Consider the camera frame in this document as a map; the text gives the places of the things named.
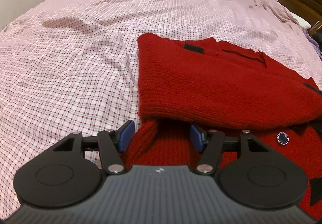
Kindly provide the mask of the pink checkered bed sheet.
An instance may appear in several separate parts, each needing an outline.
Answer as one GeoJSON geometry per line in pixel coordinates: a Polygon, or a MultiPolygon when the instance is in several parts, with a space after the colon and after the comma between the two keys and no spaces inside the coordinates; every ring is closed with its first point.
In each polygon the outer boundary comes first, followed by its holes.
{"type": "Polygon", "coordinates": [[[139,125],[137,39],[253,49],[321,86],[321,60],[276,0],[46,0],[1,32],[1,219],[17,170],[73,131],[139,125]]]}

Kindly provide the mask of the red knitted cardigan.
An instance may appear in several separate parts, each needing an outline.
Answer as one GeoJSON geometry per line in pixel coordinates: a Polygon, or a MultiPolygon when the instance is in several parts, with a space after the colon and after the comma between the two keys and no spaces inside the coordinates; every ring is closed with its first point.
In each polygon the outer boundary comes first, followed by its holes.
{"type": "Polygon", "coordinates": [[[207,38],[143,34],[139,49],[141,126],[123,154],[127,166],[195,166],[190,124],[253,135],[300,166],[309,186],[302,210],[321,217],[321,91],[313,79],[262,52],[207,38]]]}

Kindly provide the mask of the purple cloth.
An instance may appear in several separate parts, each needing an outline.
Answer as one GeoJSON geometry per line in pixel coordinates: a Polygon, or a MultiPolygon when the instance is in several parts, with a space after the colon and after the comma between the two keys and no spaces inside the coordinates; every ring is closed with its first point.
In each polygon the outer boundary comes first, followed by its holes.
{"type": "Polygon", "coordinates": [[[303,33],[305,34],[307,40],[310,42],[310,44],[313,46],[314,50],[316,51],[316,53],[318,54],[319,58],[321,59],[321,50],[319,47],[319,44],[316,40],[314,40],[308,33],[308,31],[305,29],[303,31],[303,33]]]}

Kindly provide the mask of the white pillow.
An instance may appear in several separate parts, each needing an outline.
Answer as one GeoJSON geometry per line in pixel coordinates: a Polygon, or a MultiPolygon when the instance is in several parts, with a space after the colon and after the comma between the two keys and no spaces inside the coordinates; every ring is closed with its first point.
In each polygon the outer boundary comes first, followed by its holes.
{"type": "Polygon", "coordinates": [[[303,18],[301,18],[300,16],[294,14],[293,12],[291,12],[291,15],[293,16],[294,19],[297,20],[298,24],[300,27],[302,27],[302,29],[310,29],[311,25],[310,23],[308,23],[308,21],[304,20],[303,18]]]}

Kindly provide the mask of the dark wooden headboard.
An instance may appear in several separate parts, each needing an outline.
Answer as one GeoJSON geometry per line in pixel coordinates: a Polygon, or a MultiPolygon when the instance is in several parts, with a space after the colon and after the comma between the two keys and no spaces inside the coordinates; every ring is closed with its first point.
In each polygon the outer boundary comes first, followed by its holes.
{"type": "Polygon", "coordinates": [[[310,23],[310,35],[321,29],[322,0],[278,0],[278,2],[310,23]]]}

